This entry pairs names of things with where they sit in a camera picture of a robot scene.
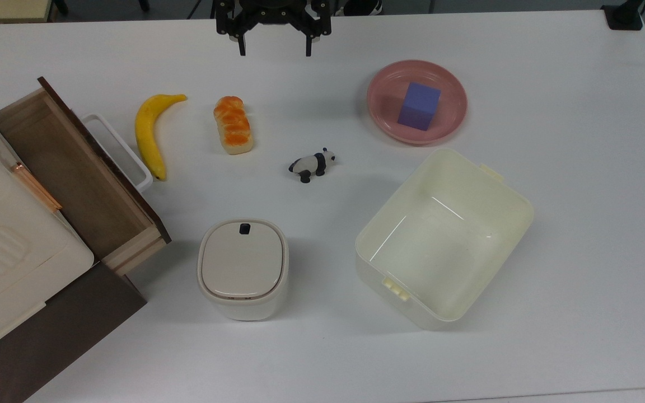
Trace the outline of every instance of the container handle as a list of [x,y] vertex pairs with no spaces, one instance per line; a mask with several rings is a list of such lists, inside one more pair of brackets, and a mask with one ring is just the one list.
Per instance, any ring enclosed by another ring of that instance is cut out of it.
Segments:
[[389,288],[396,296],[398,296],[402,301],[407,302],[410,299],[410,293],[405,291],[402,287],[397,285],[391,278],[385,277],[385,280],[382,280],[382,284]]
[[500,181],[504,183],[504,176],[499,175],[494,169],[489,168],[489,166],[484,165],[483,163],[479,165],[479,169],[487,173],[487,175],[491,176],[494,179],[497,179],[497,181]]
[[121,136],[118,135],[118,133],[116,133],[116,130],[114,130],[114,128],[111,127],[110,124],[108,124],[108,122],[103,118],[102,115],[99,115],[98,113],[89,113],[88,115],[85,115],[81,118],[81,123],[84,123],[85,125],[87,122],[91,122],[92,120],[98,120],[99,122],[102,123],[102,125],[106,128],[108,133],[110,133],[113,136],[113,138],[121,145],[121,147],[123,147],[126,153],[133,159],[133,161],[136,163],[136,165],[138,165],[141,171],[143,171],[143,174],[146,177],[143,178],[143,181],[141,181],[141,183],[133,184],[133,181],[131,181],[131,178],[129,178],[128,175],[126,175],[125,171],[123,171],[123,169],[121,169],[120,165],[116,162],[116,160],[112,158],[108,150],[106,150],[106,148],[97,140],[96,142],[99,143],[99,145],[106,153],[108,158],[111,158],[111,161],[113,161],[113,163],[116,164],[118,169],[121,172],[123,172],[123,175],[126,177],[126,179],[128,179],[128,181],[130,181],[133,184],[133,186],[135,186],[136,190],[141,192],[148,189],[148,187],[151,186],[151,184],[153,184],[153,176],[151,176],[151,171],[149,171],[148,168],[146,168],[146,165],[143,164],[143,161],[141,161],[141,159],[138,158],[138,156],[133,152],[133,150],[128,146],[128,144],[126,144],[126,142],[123,141]]

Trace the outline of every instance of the bread loaf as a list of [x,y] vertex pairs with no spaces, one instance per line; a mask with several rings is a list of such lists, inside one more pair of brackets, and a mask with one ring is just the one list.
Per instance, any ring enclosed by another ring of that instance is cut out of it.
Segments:
[[253,148],[253,135],[241,99],[222,97],[213,109],[213,116],[218,123],[218,134],[226,153],[248,153]]

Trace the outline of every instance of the plastic container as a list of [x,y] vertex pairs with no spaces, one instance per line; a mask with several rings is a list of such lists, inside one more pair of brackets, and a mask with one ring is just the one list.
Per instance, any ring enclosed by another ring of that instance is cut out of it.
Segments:
[[220,222],[200,243],[200,290],[230,319],[266,319],[287,295],[288,256],[285,235],[271,222]]
[[356,239],[358,275],[417,326],[461,318],[533,219],[504,178],[441,148]]
[[102,115],[90,113],[81,122],[139,193],[151,187],[151,172]]

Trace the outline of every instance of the banana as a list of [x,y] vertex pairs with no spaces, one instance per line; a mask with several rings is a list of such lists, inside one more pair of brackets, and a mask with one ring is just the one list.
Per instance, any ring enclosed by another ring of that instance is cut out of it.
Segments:
[[154,136],[156,120],[171,105],[187,99],[188,97],[183,94],[154,95],[144,101],[141,107],[138,108],[138,113],[136,113],[135,130],[138,151],[141,153],[143,163],[146,164],[151,173],[159,181],[166,180],[166,164],[163,163],[161,151],[158,150],[158,146],[156,145],[156,138]]

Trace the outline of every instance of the blue block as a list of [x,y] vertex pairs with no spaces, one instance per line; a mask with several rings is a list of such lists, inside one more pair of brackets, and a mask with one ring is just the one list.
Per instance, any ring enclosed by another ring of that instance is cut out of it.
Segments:
[[410,82],[397,123],[419,130],[427,130],[440,102],[441,90]]

